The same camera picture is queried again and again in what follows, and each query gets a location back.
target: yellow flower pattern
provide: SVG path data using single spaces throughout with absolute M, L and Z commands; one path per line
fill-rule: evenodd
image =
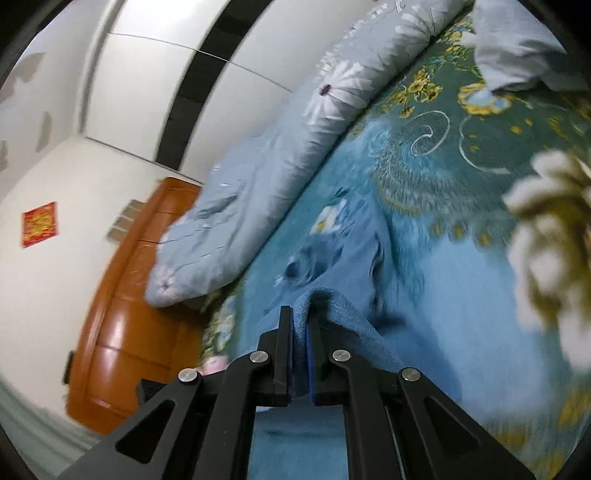
M 458 222 L 452 227 L 451 239 L 455 241 L 464 240 L 464 238 L 466 237 L 466 233 L 466 225 L 462 222 Z
M 589 411 L 591 411 L 591 391 L 574 388 L 562 406 L 558 427 L 565 429 L 577 425 Z
M 460 45 L 462 34 L 465 31 L 472 31 L 472 21 L 470 16 L 466 15 L 451 25 L 442 35 L 439 36 L 436 43 L 448 45 Z
M 352 140 L 352 139 L 357 138 L 359 136 L 359 134 L 365 128 L 365 125 L 369 119 L 369 113 L 370 113 L 370 110 L 366 109 L 365 112 L 359 116 L 357 121 L 354 123 L 353 128 L 347 134 L 348 139 Z
M 401 105 L 400 118 L 408 118 L 414 111 L 414 106 L 409 105 L 410 99 L 415 102 L 431 102 L 443 91 L 440 85 L 434 83 L 431 74 L 424 68 L 420 69 L 413 76 L 413 81 L 408 85 L 401 85 L 401 90 L 394 92 L 384 102 L 382 111 L 389 113 L 396 105 Z
M 511 107 L 511 95 L 495 95 L 484 82 L 471 83 L 460 87 L 457 101 L 470 115 L 498 115 Z
M 567 92 L 562 94 L 562 98 L 583 119 L 591 120 L 591 97 L 589 93 Z
M 566 139 L 567 138 L 566 134 L 560 128 L 560 122 L 561 121 L 562 121 L 562 117 L 554 116 L 553 115 L 550 118 L 548 118 L 548 125 L 550 126 L 550 128 L 552 129 L 552 131 L 556 135 L 558 135 L 560 138 Z
M 445 226 L 441 222 L 433 222 L 430 228 L 430 233 L 433 236 L 442 236 L 445 232 Z
M 476 243 L 482 248 L 489 247 L 491 245 L 491 237 L 481 232 L 476 236 Z
M 538 478 L 541 480 L 553 479 L 558 471 L 564 465 L 566 457 L 560 452 L 552 452 L 540 457 L 531 465 L 531 469 L 539 472 Z
M 495 435 L 497 441 L 511 452 L 521 450 L 527 443 L 527 437 L 527 432 L 522 427 L 509 427 Z
M 244 287 L 244 279 L 208 295 L 201 313 L 211 318 L 202 335 L 199 365 L 213 356 L 226 355 L 226 347 L 234 330 L 236 299 Z

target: white wardrobe door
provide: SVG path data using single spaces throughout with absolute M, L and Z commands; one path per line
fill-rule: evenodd
M 112 32 L 198 49 L 229 0 L 126 0 Z
M 154 161 L 193 54 L 169 43 L 109 34 L 92 80 L 86 136 Z
M 375 6 L 372 0 L 274 0 L 231 62 L 294 91 L 324 52 Z
M 205 181 L 230 146 L 262 132 L 289 94 L 273 82 L 228 63 L 193 129 L 180 172 Z

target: pink object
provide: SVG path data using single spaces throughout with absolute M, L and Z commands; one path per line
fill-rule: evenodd
M 218 355 L 209 358 L 202 366 L 197 367 L 197 371 L 205 375 L 215 374 L 228 368 L 228 357 L 226 355 Z

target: floral fabric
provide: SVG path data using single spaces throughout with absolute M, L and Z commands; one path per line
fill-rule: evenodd
M 421 20 L 405 21 L 401 35 L 425 38 L 438 25 L 437 10 L 423 10 L 407 8 Z M 352 38 L 363 34 L 363 25 L 355 28 Z M 538 151 L 586 158 L 591 102 L 543 87 L 491 92 L 473 49 L 460 44 L 471 30 L 470 17 L 460 17 L 341 137 L 243 275 L 229 351 L 248 347 L 241 325 L 266 313 L 307 233 L 337 221 L 334 207 L 323 211 L 335 192 L 377 192 L 396 268 L 460 378 L 460 405 L 545 480 L 588 424 L 591 375 L 572 370 L 555 330 L 519 326 L 506 253 L 516 220 L 502 197 L 534 173 Z M 333 65 L 332 58 L 323 61 Z
M 226 355 L 236 323 L 236 294 L 238 284 L 224 299 L 222 305 L 213 312 L 212 319 L 203 332 L 201 341 L 201 360 L 204 365 L 211 358 Z
M 260 135 L 230 148 L 211 170 L 195 205 L 161 242 L 147 302 L 165 307 L 235 281 L 339 136 L 468 3 L 397 1 L 356 23 L 290 96 L 279 117 Z

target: metal screw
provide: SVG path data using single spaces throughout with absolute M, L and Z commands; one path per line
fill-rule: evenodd
M 351 358 L 351 354 L 347 350 L 335 350 L 333 352 L 333 358 L 337 362 L 346 362 L 349 358 Z
M 251 362 L 255 364 L 261 364 L 269 360 L 269 354 L 263 350 L 257 350 L 256 352 L 251 353 L 250 359 Z
M 199 376 L 199 373 L 194 368 L 183 368 L 178 373 L 178 379 L 183 383 L 189 383 L 195 380 Z
M 402 378 L 407 382 L 416 382 L 419 378 L 421 378 L 421 372 L 416 368 L 405 368 L 402 370 Z

